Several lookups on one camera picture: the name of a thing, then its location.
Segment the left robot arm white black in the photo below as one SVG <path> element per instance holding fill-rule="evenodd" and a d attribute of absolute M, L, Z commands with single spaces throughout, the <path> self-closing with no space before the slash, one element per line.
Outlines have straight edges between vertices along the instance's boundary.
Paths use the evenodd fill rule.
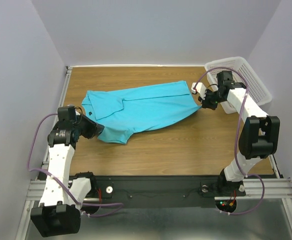
<path fill-rule="evenodd" d="M 91 139 L 104 126 L 86 117 L 80 107 L 60 107 L 57 122 L 47 136 L 48 169 L 43 194 L 38 207 L 31 210 L 30 219 L 42 237 L 75 234 L 81 225 L 81 208 L 86 195 L 96 190 L 92 172 L 78 173 L 69 183 L 70 166 L 80 137 Z"/>

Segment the white plastic basket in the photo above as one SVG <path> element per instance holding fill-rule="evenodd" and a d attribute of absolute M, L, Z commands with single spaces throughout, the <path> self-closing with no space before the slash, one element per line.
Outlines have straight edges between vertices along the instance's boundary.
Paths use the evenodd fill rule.
<path fill-rule="evenodd" d="M 271 93 L 268 91 L 264 83 L 245 58 L 241 56 L 228 57 L 214 60 L 204 65 L 206 71 L 216 67 L 227 67 L 239 72 L 248 83 L 249 95 L 257 103 L 257 105 L 263 106 L 272 101 Z M 223 70 L 225 69 L 219 68 L 207 73 L 206 77 L 210 85 L 218 83 L 217 73 Z M 232 76 L 235 82 L 242 82 L 242 79 L 236 73 L 232 73 Z M 222 102 L 221 106 L 226 114 L 236 112 L 235 108 L 229 102 Z"/>

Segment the turquoise t shirt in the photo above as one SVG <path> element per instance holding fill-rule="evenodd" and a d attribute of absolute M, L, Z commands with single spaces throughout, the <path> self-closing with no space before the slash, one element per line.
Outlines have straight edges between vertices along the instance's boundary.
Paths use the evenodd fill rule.
<path fill-rule="evenodd" d="M 126 144 L 133 134 L 176 124 L 201 108 L 184 80 L 113 91 L 89 90 L 81 105 L 89 119 L 104 126 L 98 139 L 116 144 Z"/>

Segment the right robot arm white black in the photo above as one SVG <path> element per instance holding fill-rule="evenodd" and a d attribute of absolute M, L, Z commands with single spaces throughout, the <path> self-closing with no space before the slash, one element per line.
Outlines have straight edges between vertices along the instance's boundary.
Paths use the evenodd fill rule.
<path fill-rule="evenodd" d="M 263 111 L 249 95 L 248 83 L 234 81 L 233 73 L 229 67 L 221 68 L 217 90 L 201 87 L 198 98 L 204 109 L 215 110 L 219 103 L 229 102 L 239 114 L 234 159 L 217 178 L 219 193 L 242 190 L 240 185 L 250 170 L 277 151 L 280 131 L 280 119 Z"/>

